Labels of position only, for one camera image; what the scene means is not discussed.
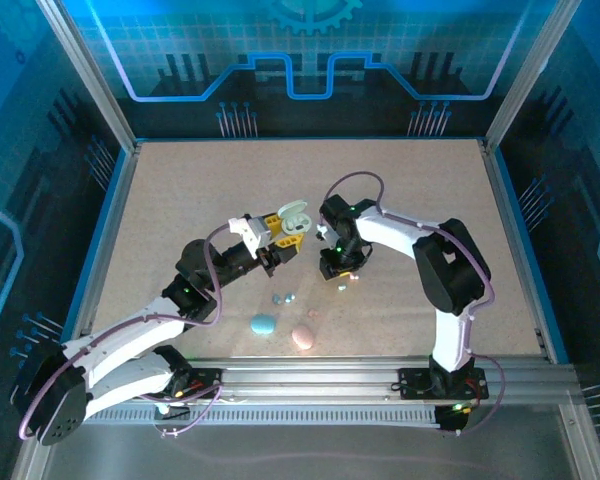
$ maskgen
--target beige work surface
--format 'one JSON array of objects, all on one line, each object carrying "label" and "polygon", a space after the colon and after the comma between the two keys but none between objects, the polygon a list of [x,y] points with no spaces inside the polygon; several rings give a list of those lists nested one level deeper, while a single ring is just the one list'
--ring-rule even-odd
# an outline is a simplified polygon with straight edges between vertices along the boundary
[{"label": "beige work surface", "polygon": [[[383,206],[423,220],[461,219],[489,264],[495,306],[480,312],[472,347],[486,354],[537,354],[534,324],[524,300],[478,144],[474,140],[291,140],[149,143],[142,147],[98,307],[97,331],[139,310],[173,279],[191,240],[232,217],[309,202],[315,221],[329,186],[354,170],[372,170],[386,183]],[[337,190],[346,200],[375,199],[373,178],[353,178]],[[258,269],[223,289],[224,315],[213,328],[194,328],[173,343],[187,357],[426,355],[435,339],[431,305],[408,257],[377,246],[359,280],[325,282],[324,244],[315,229],[302,252],[276,269]],[[223,232],[218,250],[240,237]],[[338,285],[348,288],[339,291]],[[296,295],[274,305],[272,295]],[[309,310],[318,316],[309,318]],[[275,315],[269,336],[251,332],[254,314]],[[298,324],[315,333],[299,352]]]}]

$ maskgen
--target white arm segment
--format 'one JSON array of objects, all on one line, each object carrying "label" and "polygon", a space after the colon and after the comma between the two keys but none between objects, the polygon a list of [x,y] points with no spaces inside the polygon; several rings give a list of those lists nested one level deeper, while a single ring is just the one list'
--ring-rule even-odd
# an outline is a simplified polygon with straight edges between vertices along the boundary
[{"label": "white arm segment", "polygon": [[[390,210],[385,210],[385,212],[412,220],[416,223],[419,222],[422,225],[438,226],[437,223],[420,222],[419,220],[399,215]],[[411,258],[414,258],[413,244],[420,237],[426,237],[431,234],[419,228],[384,218],[378,213],[376,207],[369,207],[362,212],[360,217],[356,219],[356,227],[358,227],[358,233],[360,233],[360,237],[363,240],[379,243],[380,245],[404,253]]]},{"label": "white arm segment", "polygon": [[100,410],[139,395],[161,392],[169,384],[172,375],[167,361],[153,352],[119,366],[89,392],[93,399],[87,403],[85,420]]},{"label": "white arm segment", "polygon": [[462,368],[471,360],[471,355],[465,348],[471,330],[470,322],[467,308],[459,317],[436,309],[436,344],[432,355],[449,373]]},{"label": "white arm segment", "polygon": [[[408,218],[389,210],[386,212]],[[422,225],[438,226],[437,223],[421,222],[411,218],[409,220]],[[356,219],[356,226],[363,240],[385,245],[413,259],[415,259],[413,245],[419,238],[431,235],[431,232],[382,217],[376,207],[370,207],[362,212]],[[470,320],[466,312],[465,308],[460,316],[456,317],[453,313],[444,313],[436,309],[436,343],[433,348],[433,359],[448,372],[458,370],[471,358],[465,349],[470,328]]]},{"label": "white arm segment", "polygon": [[[155,313],[177,316],[178,307],[168,298],[158,297],[142,310],[112,325],[107,330],[130,318]],[[185,324],[179,320],[149,320],[148,322],[140,322],[126,327],[103,340],[88,355],[83,356],[74,364],[76,368],[83,367],[85,369],[84,377],[87,392],[113,369],[140,355],[145,350],[165,340],[177,337],[184,331],[184,327]],[[97,335],[97,333],[87,335],[78,340],[65,343],[64,355],[71,358]]]}]

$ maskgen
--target acrylic panel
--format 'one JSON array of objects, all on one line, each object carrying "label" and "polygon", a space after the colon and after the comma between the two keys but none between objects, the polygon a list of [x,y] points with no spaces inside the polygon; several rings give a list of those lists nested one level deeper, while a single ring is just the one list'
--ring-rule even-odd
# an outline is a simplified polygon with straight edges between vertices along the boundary
[{"label": "acrylic panel", "polygon": [[136,135],[483,135],[553,6],[68,0]]}]

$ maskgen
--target cable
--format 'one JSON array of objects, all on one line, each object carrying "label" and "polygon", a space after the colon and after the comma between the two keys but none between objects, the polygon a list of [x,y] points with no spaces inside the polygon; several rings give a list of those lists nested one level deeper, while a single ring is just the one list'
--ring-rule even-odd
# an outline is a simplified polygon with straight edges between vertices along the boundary
[{"label": "cable", "polygon": [[[222,384],[217,384],[217,385],[213,385],[212,387],[209,387],[208,389],[205,390],[213,390],[213,389],[217,389],[218,391],[216,392],[215,396],[213,397],[213,399],[209,402],[209,405],[206,406],[206,408],[200,413],[200,415],[198,415],[196,417],[196,419],[191,422],[189,425],[182,427],[180,429],[173,429],[171,432],[167,431],[167,429],[165,428],[164,430],[161,430],[160,427],[158,427],[158,425],[154,425],[154,427],[156,428],[156,430],[158,430],[162,435],[169,435],[172,437],[177,437],[178,435],[180,435],[181,433],[185,433],[188,430],[191,430],[193,427],[195,427],[196,425],[198,425],[202,420],[204,420],[204,418],[207,416],[207,414],[209,413],[209,411],[211,410],[211,408],[215,405],[215,403],[218,401],[218,399],[220,398],[220,395],[222,395]],[[202,390],[201,392],[192,395],[191,399],[193,399],[194,397],[197,396],[202,396],[205,393],[205,390]]]},{"label": "cable", "polygon": [[464,437],[468,433],[473,433],[477,430],[480,430],[482,427],[485,426],[485,424],[489,421],[489,419],[495,415],[495,413],[498,411],[498,409],[502,405],[502,399],[504,398],[504,392],[507,388],[507,381],[504,376],[504,370],[502,369],[502,366],[498,363],[498,361],[495,358],[489,357],[487,355],[478,355],[477,353],[472,353],[471,356],[473,358],[477,358],[479,360],[488,360],[491,363],[493,363],[493,365],[498,370],[498,373],[500,374],[500,392],[498,392],[498,396],[496,397],[496,401],[493,404],[493,407],[491,407],[491,410],[489,410],[489,413],[487,413],[482,418],[482,420],[480,420],[478,423],[476,423],[473,427],[465,428],[464,430],[462,430],[460,432],[456,431],[456,435],[460,436],[460,437]]},{"label": "cable", "polygon": [[[367,170],[359,170],[356,172],[351,172],[347,175],[345,175],[344,177],[340,178],[338,181],[336,181],[331,188],[329,188],[329,190],[327,191],[327,193],[324,196],[324,201],[326,201],[329,196],[331,195],[331,193],[335,190],[335,188],[340,185],[342,182],[344,182],[345,180],[354,177],[354,176],[358,176],[358,175],[367,175],[370,177],[375,178],[376,180],[378,180],[378,182],[380,183],[380,192],[378,193],[378,198],[376,199],[376,210],[378,211],[378,213],[380,214],[381,217],[384,218],[388,218],[389,220],[394,220],[396,222],[402,223],[404,225],[408,225],[410,227],[415,227],[418,228],[420,230],[425,230],[428,232],[433,232],[433,233],[437,233],[438,235],[442,236],[444,239],[448,240],[449,242],[453,243],[453,245],[460,250],[460,252],[462,253],[462,255],[464,255],[467,260],[469,261],[469,263],[471,264],[471,266],[474,268],[474,270],[476,271],[476,273],[478,274],[478,276],[480,277],[480,280],[482,281],[482,283],[485,286],[485,289],[487,290],[487,295],[488,298],[481,303],[478,303],[477,305],[472,305],[469,307],[469,317],[471,320],[473,320],[473,318],[471,317],[475,317],[475,313],[478,310],[481,310],[483,308],[486,308],[490,305],[493,304],[493,302],[495,302],[496,299],[496,293],[493,290],[493,286],[491,285],[491,281],[489,280],[489,276],[486,274],[486,272],[483,270],[483,268],[480,266],[480,264],[478,263],[478,261],[475,259],[475,257],[471,254],[471,252],[467,249],[467,247],[465,247],[462,242],[460,242],[456,237],[454,237],[453,235],[451,235],[448,232],[445,232],[444,230],[438,228],[438,227],[434,227],[432,225],[426,225],[424,223],[420,223],[420,222],[415,222],[411,219],[408,218],[404,218],[404,217],[400,217],[398,215],[394,215],[392,213],[389,212],[385,212],[382,209],[382,197],[384,197],[384,180],[382,180],[382,177],[380,177],[380,175],[378,175],[377,173],[374,172],[370,172]],[[320,215],[320,220],[321,223],[324,221],[324,217],[322,215]]]},{"label": "cable", "polygon": [[120,330],[130,327],[131,325],[135,325],[136,323],[148,322],[150,320],[158,320],[158,319],[178,320],[180,322],[186,323],[187,325],[192,325],[192,326],[196,326],[196,327],[212,327],[218,322],[218,320],[220,320],[220,317],[222,315],[222,292],[220,289],[220,280],[218,279],[218,274],[215,271],[215,267],[211,260],[211,240],[218,233],[220,233],[221,231],[226,230],[228,228],[229,228],[229,224],[225,224],[225,225],[222,225],[222,226],[216,228],[213,232],[211,232],[209,234],[209,236],[204,241],[204,249],[203,249],[204,260],[206,262],[207,269],[209,270],[209,275],[211,276],[211,283],[213,284],[215,298],[216,298],[216,302],[217,302],[216,315],[215,315],[214,319],[211,322],[205,323],[205,322],[197,322],[195,320],[191,320],[188,318],[178,317],[175,315],[149,314],[149,315],[130,318],[128,320],[125,320],[124,322],[119,323],[115,327],[112,327],[111,329],[101,333],[99,336],[97,336],[96,338],[91,340],[91,342],[89,342],[87,345],[82,347],[75,355],[73,355],[70,359],[68,359],[60,368],[58,368],[58,370],[56,370],[47,379],[47,381],[42,385],[40,390],[38,390],[36,395],[31,400],[31,403],[29,404],[29,408],[23,415],[22,421],[20,422],[20,426],[18,427],[18,437],[20,437],[21,440],[28,440],[29,438],[32,438],[35,436],[35,432],[33,432],[31,434],[27,433],[27,429],[29,428],[29,423],[31,422],[31,418],[33,417],[33,414],[36,411],[36,408],[38,408],[38,406],[40,405],[40,402],[42,401],[44,396],[49,392],[49,390],[51,390],[51,387],[58,380],[60,375],[62,375],[66,370],[69,369],[69,367],[71,367],[74,363],[76,363],[82,357],[84,357],[85,355],[88,355],[90,349],[96,347],[100,342],[104,341],[111,335],[118,333]]}]

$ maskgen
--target aluminum frame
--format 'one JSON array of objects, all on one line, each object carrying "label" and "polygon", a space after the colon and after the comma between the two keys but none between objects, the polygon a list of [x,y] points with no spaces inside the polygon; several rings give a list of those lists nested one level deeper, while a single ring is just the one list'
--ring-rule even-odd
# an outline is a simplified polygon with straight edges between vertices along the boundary
[{"label": "aluminum frame", "polygon": [[536,284],[535,278],[531,271],[531,265],[524,254],[522,237],[516,224],[513,207],[511,206],[511,202],[515,201],[515,199],[510,199],[507,196],[504,178],[502,176],[502,172],[498,168],[498,163],[492,148],[489,145],[483,144],[481,146],[481,150],[487,176],[491,182],[491,189],[493,190],[496,205],[502,219],[502,225],[504,226],[505,235],[509,241],[509,248],[513,256],[513,262],[516,266],[518,277],[520,278],[522,292],[531,310],[531,315],[535,320],[536,325],[540,329],[542,338],[544,339],[547,356],[551,362],[559,363],[558,355],[554,346],[555,339],[552,338],[547,323],[546,313],[542,306],[542,301],[540,300],[538,285]]},{"label": "aluminum frame", "polygon": [[545,21],[487,131],[486,139],[491,149],[495,149],[502,142],[536,80],[544,71],[549,57],[571,23],[581,1],[558,0]]},{"label": "aluminum frame", "polygon": [[[136,139],[115,98],[109,90],[96,62],[86,48],[75,24],[66,9],[55,0],[37,0],[38,5],[48,19],[54,33],[60,40],[81,79],[89,89],[105,120],[112,128],[122,148],[127,152],[128,164],[125,165],[123,178],[115,192],[112,211],[107,219],[101,244],[96,254],[94,270],[89,278],[85,298],[79,312],[79,321],[73,337],[90,329],[98,299],[104,285],[106,269],[109,264],[116,234],[120,225],[125,200],[130,190],[133,171],[137,162]],[[487,133],[487,142],[497,146],[513,122],[545,62],[548,60],[569,21],[575,13],[580,0],[560,0],[547,19],[540,35],[525,60],[511,90],[508,92],[500,110]],[[507,215],[507,202],[498,187],[498,169],[495,164],[485,162],[489,177],[494,185],[499,210],[503,215],[505,230],[509,238],[514,238],[512,250],[517,265],[522,265],[519,274],[523,285],[527,285],[525,295],[543,333],[546,335],[546,322],[543,322],[541,306],[534,296],[530,271],[524,266],[519,241],[515,240],[515,223]],[[550,358],[555,359],[550,337],[545,336]],[[507,375],[506,404],[559,404],[565,419],[566,435],[574,454],[575,463],[582,478],[600,478],[600,445],[587,408],[583,405],[582,394],[578,386],[575,371],[570,365],[553,365],[540,356],[511,357],[500,359]],[[490,364],[478,362],[486,369],[487,378],[492,386],[490,400],[497,395],[499,377]],[[397,393],[391,392],[390,383],[395,381],[397,368],[426,365],[424,358],[255,358],[233,360],[204,360],[193,362],[194,366],[213,366],[224,368],[225,392],[235,402],[251,404],[365,404],[381,406],[396,404]],[[12,479],[36,480],[44,475],[45,464],[50,448],[41,447],[35,440],[24,443],[20,457],[14,469]]]},{"label": "aluminum frame", "polygon": [[61,1],[36,2],[118,143],[127,155],[131,154],[136,146],[136,137],[71,15]]}]

